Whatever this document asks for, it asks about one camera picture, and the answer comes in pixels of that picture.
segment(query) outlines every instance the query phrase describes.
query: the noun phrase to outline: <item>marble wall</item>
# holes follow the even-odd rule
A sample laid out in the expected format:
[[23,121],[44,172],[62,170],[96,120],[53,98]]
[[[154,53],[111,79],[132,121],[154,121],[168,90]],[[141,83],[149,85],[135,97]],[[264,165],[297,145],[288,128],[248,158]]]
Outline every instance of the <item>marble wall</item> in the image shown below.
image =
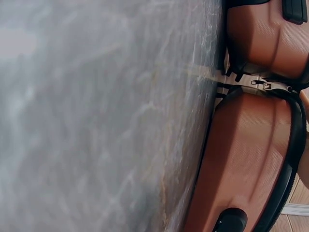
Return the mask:
[[0,6],[0,231],[178,231],[213,104],[221,3]]

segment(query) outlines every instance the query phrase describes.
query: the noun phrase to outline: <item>textured suitcase shell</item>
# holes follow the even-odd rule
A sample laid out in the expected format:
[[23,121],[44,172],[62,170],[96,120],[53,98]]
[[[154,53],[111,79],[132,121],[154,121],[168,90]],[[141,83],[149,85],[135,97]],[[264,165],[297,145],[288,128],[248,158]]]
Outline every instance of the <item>textured suitcase shell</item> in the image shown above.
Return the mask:
[[240,208],[253,231],[287,153],[291,108],[276,97],[235,93],[217,107],[185,232],[211,232],[222,211]]
[[309,23],[283,19],[282,0],[229,8],[227,37],[234,72],[309,82]]

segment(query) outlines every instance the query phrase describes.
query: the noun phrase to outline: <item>zipper pull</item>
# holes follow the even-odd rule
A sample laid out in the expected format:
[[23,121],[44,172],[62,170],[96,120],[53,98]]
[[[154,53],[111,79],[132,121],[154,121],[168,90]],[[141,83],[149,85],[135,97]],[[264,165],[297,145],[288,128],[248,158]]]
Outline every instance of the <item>zipper pull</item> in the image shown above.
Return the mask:
[[280,82],[251,81],[251,84],[252,85],[262,84],[263,90],[266,90],[266,91],[271,91],[271,90],[274,90],[274,89],[282,89],[282,90],[287,91],[289,93],[291,93],[293,91],[291,86],[287,86],[287,85],[280,83]]

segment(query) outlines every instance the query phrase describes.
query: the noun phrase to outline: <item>suitcase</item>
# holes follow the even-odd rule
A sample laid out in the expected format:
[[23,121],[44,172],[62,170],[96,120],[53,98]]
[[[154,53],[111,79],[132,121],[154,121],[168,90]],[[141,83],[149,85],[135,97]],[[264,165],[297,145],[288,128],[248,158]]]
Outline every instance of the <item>suitcase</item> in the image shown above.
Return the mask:
[[297,94],[231,87],[211,122],[184,232],[269,231],[290,194],[305,142]]
[[308,0],[227,2],[230,69],[306,88],[309,83]]

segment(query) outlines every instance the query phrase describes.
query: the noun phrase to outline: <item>black handle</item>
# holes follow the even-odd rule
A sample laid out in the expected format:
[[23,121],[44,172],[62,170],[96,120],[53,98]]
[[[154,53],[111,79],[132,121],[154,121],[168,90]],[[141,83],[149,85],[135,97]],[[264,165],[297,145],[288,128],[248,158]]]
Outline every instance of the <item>black handle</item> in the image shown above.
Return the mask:
[[282,0],[282,16],[286,21],[297,25],[307,23],[306,0]]

